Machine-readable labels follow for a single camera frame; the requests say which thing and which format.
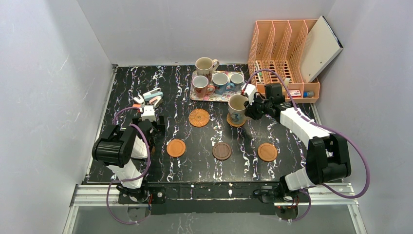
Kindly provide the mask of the white staple remover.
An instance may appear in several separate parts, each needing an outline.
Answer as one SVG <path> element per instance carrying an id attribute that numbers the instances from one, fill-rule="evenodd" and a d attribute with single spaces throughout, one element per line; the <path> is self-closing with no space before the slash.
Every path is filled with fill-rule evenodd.
<path id="1" fill-rule="evenodd" d="M 140 95 L 140 94 L 138 94 L 136 97 L 134 97 L 133 99 L 133 102 L 135 103 L 135 104 L 145 104 L 145 100 L 144 100 L 144 98 Z"/>

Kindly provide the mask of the peach desk file organizer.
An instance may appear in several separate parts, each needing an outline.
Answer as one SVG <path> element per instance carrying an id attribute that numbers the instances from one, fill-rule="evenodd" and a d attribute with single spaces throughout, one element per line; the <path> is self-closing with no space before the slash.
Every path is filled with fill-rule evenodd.
<path id="1" fill-rule="evenodd" d="M 255 75 L 251 80 L 257 90 L 264 94 L 264 86 L 280 80 L 268 70 L 276 72 L 282 80 L 291 78 L 289 90 L 300 90 L 301 97 L 293 98 L 297 103 L 315 103 L 319 98 L 320 83 L 317 79 L 310 83 L 303 81 L 300 73 L 300 59 L 306 37 L 317 21 L 300 20 L 257 20 L 255 22 L 248 56 L 248 70 L 256 72 L 255 61 L 260 63 L 263 83 L 257 83 Z M 314 97 L 303 98 L 303 93 L 313 91 Z"/>

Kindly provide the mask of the red card box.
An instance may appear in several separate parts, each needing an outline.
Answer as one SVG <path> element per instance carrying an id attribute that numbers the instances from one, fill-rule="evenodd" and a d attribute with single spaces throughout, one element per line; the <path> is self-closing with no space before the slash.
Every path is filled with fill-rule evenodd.
<path id="1" fill-rule="evenodd" d="M 300 98 L 301 97 L 300 90 L 289 90 L 288 92 L 289 92 L 289 94 L 292 98 Z"/>

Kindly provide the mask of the light wooden round coaster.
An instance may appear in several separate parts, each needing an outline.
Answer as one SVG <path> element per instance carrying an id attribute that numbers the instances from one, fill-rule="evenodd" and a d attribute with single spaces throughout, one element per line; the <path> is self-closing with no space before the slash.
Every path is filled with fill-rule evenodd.
<path id="1" fill-rule="evenodd" d="M 277 148 L 270 143 L 263 143 L 258 147 L 258 156 L 261 160 L 271 162 L 278 156 Z"/>

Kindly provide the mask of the dark walnut round coaster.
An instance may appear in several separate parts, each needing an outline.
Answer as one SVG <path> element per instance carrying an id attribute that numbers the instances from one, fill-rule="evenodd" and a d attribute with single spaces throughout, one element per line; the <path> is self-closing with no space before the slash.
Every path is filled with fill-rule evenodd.
<path id="1" fill-rule="evenodd" d="M 224 142 L 216 143 L 212 148 L 212 155 L 217 160 L 227 160 L 232 154 L 231 147 Z"/>

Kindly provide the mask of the terracotta round coaster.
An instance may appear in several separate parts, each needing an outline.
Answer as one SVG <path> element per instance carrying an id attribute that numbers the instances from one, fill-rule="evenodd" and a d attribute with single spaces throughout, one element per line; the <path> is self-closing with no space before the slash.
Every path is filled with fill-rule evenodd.
<path id="1" fill-rule="evenodd" d="M 174 139 L 167 144 L 167 153 L 170 157 L 181 157 L 185 151 L 186 145 L 180 139 Z"/>

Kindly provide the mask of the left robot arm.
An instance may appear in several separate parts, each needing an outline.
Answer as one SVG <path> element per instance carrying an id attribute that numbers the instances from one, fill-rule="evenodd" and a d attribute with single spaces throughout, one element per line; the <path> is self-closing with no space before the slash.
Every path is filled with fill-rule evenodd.
<path id="1" fill-rule="evenodd" d="M 143 140 L 138 130 L 132 126 L 122 130 L 119 125 L 109 124 L 94 143 L 92 157 L 115 173 L 120 181 L 116 189 L 121 194 L 131 197 L 132 201 L 144 202 L 149 198 L 144 178 L 127 182 L 124 180 L 143 174 L 133 160 L 148 158 L 147 149 L 153 151 L 155 138 L 158 134 L 165 133 L 165 120 L 163 116 L 154 122 L 134 118 L 132 123 L 139 127 L 146 140 Z"/>

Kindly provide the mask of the green white marker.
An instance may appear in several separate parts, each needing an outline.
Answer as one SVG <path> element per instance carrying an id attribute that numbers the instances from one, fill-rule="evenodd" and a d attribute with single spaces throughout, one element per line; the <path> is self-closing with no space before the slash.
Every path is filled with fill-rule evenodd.
<path id="1" fill-rule="evenodd" d="M 260 63 L 257 60 L 255 61 L 255 69 L 256 69 L 256 71 L 259 71 L 261 69 L 260 68 Z M 256 74 L 256 76 L 257 76 L 257 79 L 258 79 L 257 83 L 262 84 L 263 83 L 263 78 L 262 78 L 261 72 L 258 72 Z"/>

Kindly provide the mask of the beige mug with number three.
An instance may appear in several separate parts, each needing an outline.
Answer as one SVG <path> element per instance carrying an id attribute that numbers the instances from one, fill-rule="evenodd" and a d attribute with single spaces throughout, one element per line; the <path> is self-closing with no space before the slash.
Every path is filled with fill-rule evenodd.
<path id="1" fill-rule="evenodd" d="M 245 115 L 246 108 L 244 103 L 248 103 L 248 99 L 240 94 L 233 95 L 228 101 L 228 111 L 231 120 L 235 123 L 240 123 L 242 120 L 247 120 Z"/>

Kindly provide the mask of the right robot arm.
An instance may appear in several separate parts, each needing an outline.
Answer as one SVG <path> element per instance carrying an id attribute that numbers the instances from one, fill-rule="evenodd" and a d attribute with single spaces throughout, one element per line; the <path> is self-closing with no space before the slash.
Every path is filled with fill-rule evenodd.
<path id="1" fill-rule="evenodd" d="M 304 168 L 282 176 L 271 195 L 277 198 L 295 195 L 299 189 L 350 176 L 348 141 L 317 126 L 293 100 L 287 102 L 280 83 L 265 85 L 265 91 L 264 97 L 252 84 L 242 87 L 241 94 L 246 97 L 245 116 L 254 120 L 271 116 L 291 130 L 307 148 Z"/>

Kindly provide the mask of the small light blue mug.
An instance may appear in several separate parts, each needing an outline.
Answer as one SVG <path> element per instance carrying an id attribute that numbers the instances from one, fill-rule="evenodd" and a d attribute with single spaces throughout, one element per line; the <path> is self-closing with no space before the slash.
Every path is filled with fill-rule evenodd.
<path id="1" fill-rule="evenodd" d="M 240 73 L 234 73 L 230 76 L 230 83 L 234 85 L 233 92 L 238 92 L 244 85 L 244 76 Z"/>

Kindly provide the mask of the blue cap bottle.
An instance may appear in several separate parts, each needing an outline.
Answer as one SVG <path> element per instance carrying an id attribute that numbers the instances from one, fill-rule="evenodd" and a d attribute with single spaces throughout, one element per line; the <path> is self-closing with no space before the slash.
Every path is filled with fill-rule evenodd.
<path id="1" fill-rule="evenodd" d="M 306 91 L 303 93 L 303 98 L 313 98 L 314 92 L 313 91 Z"/>

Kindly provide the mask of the pink floral mug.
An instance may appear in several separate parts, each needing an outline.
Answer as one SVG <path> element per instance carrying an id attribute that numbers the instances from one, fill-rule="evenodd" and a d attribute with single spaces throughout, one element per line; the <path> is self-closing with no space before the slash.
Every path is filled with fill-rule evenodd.
<path id="1" fill-rule="evenodd" d="M 209 83 L 209 79 L 205 76 L 196 76 L 192 80 L 195 95 L 198 98 L 203 98 L 205 95 L 215 92 L 215 86 Z"/>

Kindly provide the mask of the woven rattan coaster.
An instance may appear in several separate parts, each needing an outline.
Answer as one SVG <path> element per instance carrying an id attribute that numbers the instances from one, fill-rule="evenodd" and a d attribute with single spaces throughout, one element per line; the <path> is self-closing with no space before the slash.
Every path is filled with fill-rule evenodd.
<path id="1" fill-rule="evenodd" d="M 203 127 L 209 122 L 209 113 L 204 109 L 195 109 L 189 114 L 189 122 L 194 127 Z"/>
<path id="2" fill-rule="evenodd" d="M 232 127 L 242 127 L 246 123 L 246 120 L 242 120 L 240 123 L 233 122 L 231 120 L 230 114 L 227 114 L 226 120 L 227 120 L 227 123 Z"/>

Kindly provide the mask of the white board binder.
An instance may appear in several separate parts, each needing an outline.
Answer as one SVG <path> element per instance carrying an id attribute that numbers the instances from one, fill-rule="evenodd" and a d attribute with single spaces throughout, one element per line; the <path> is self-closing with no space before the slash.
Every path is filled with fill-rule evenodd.
<path id="1" fill-rule="evenodd" d="M 320 16 L 306 37 L 300 59 L 304 82 L 312 82 L 343 50 L 343 46 L 325 16 Z"/>

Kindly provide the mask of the aluminium front rail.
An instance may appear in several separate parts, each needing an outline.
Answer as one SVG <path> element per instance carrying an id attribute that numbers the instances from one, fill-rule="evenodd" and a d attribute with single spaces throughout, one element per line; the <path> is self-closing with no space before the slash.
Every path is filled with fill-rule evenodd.
<path id="1" fill-rule="evenodd" d="M 166 184 L 136 203 L 107 185 L 75 189 L 66 234 L 364 234 L 356 199 L 322 186 L 267 201 L 255 183 Z"/>

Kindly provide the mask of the white pink stapler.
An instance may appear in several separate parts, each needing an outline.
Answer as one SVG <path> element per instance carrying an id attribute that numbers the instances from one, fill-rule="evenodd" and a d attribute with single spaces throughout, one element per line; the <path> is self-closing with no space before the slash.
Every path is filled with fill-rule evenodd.
<path id="1" fill-rule="evenodd" d="M 154 107 L 154 109 L 158 108 L 161 103 L 162 103 L 162 97 L 161 96 L 156 96 L 156 97 L 152 98 L 149 101 L 149 104 L 152 105 Z"/>

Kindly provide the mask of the floral serving tray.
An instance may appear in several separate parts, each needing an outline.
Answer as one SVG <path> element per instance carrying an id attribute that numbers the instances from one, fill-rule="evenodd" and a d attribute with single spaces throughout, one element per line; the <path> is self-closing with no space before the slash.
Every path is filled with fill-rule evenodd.
<path id="1" fill-rule="evenodd" d="M 213 74 L 218 74 L 218 73 L 223 73 L 226 74 L 228 76 L 228 81 L 230 81 L 230 78 L 234 75 L 234 74 L 239 74 L 240 76 L 242 76 L 242 78 L 244 79 L 244 82 L 242 85 L 245 84 L 246 79 L 245 79 L 245 75 L 243 72 L 234 72 L 234 71 L 216 71 L 213 72 Z M 193 101 L 214 101 L 214 102 L 228 102 L 230 97 L 235 95 L 235 94 L 240 94 L 241 90 L 232 90 L 232 91 L 225 91 L 222 95 L 220 94 L 216 94 L 216 93 L 209 93 L 206 94 L 204 97 L 197 97 L 196 93 L 194 91 L 194 86 L 192 84 L 192 82 L 190 83 L 190 94 L 189 97 L 191 100 Z"/>

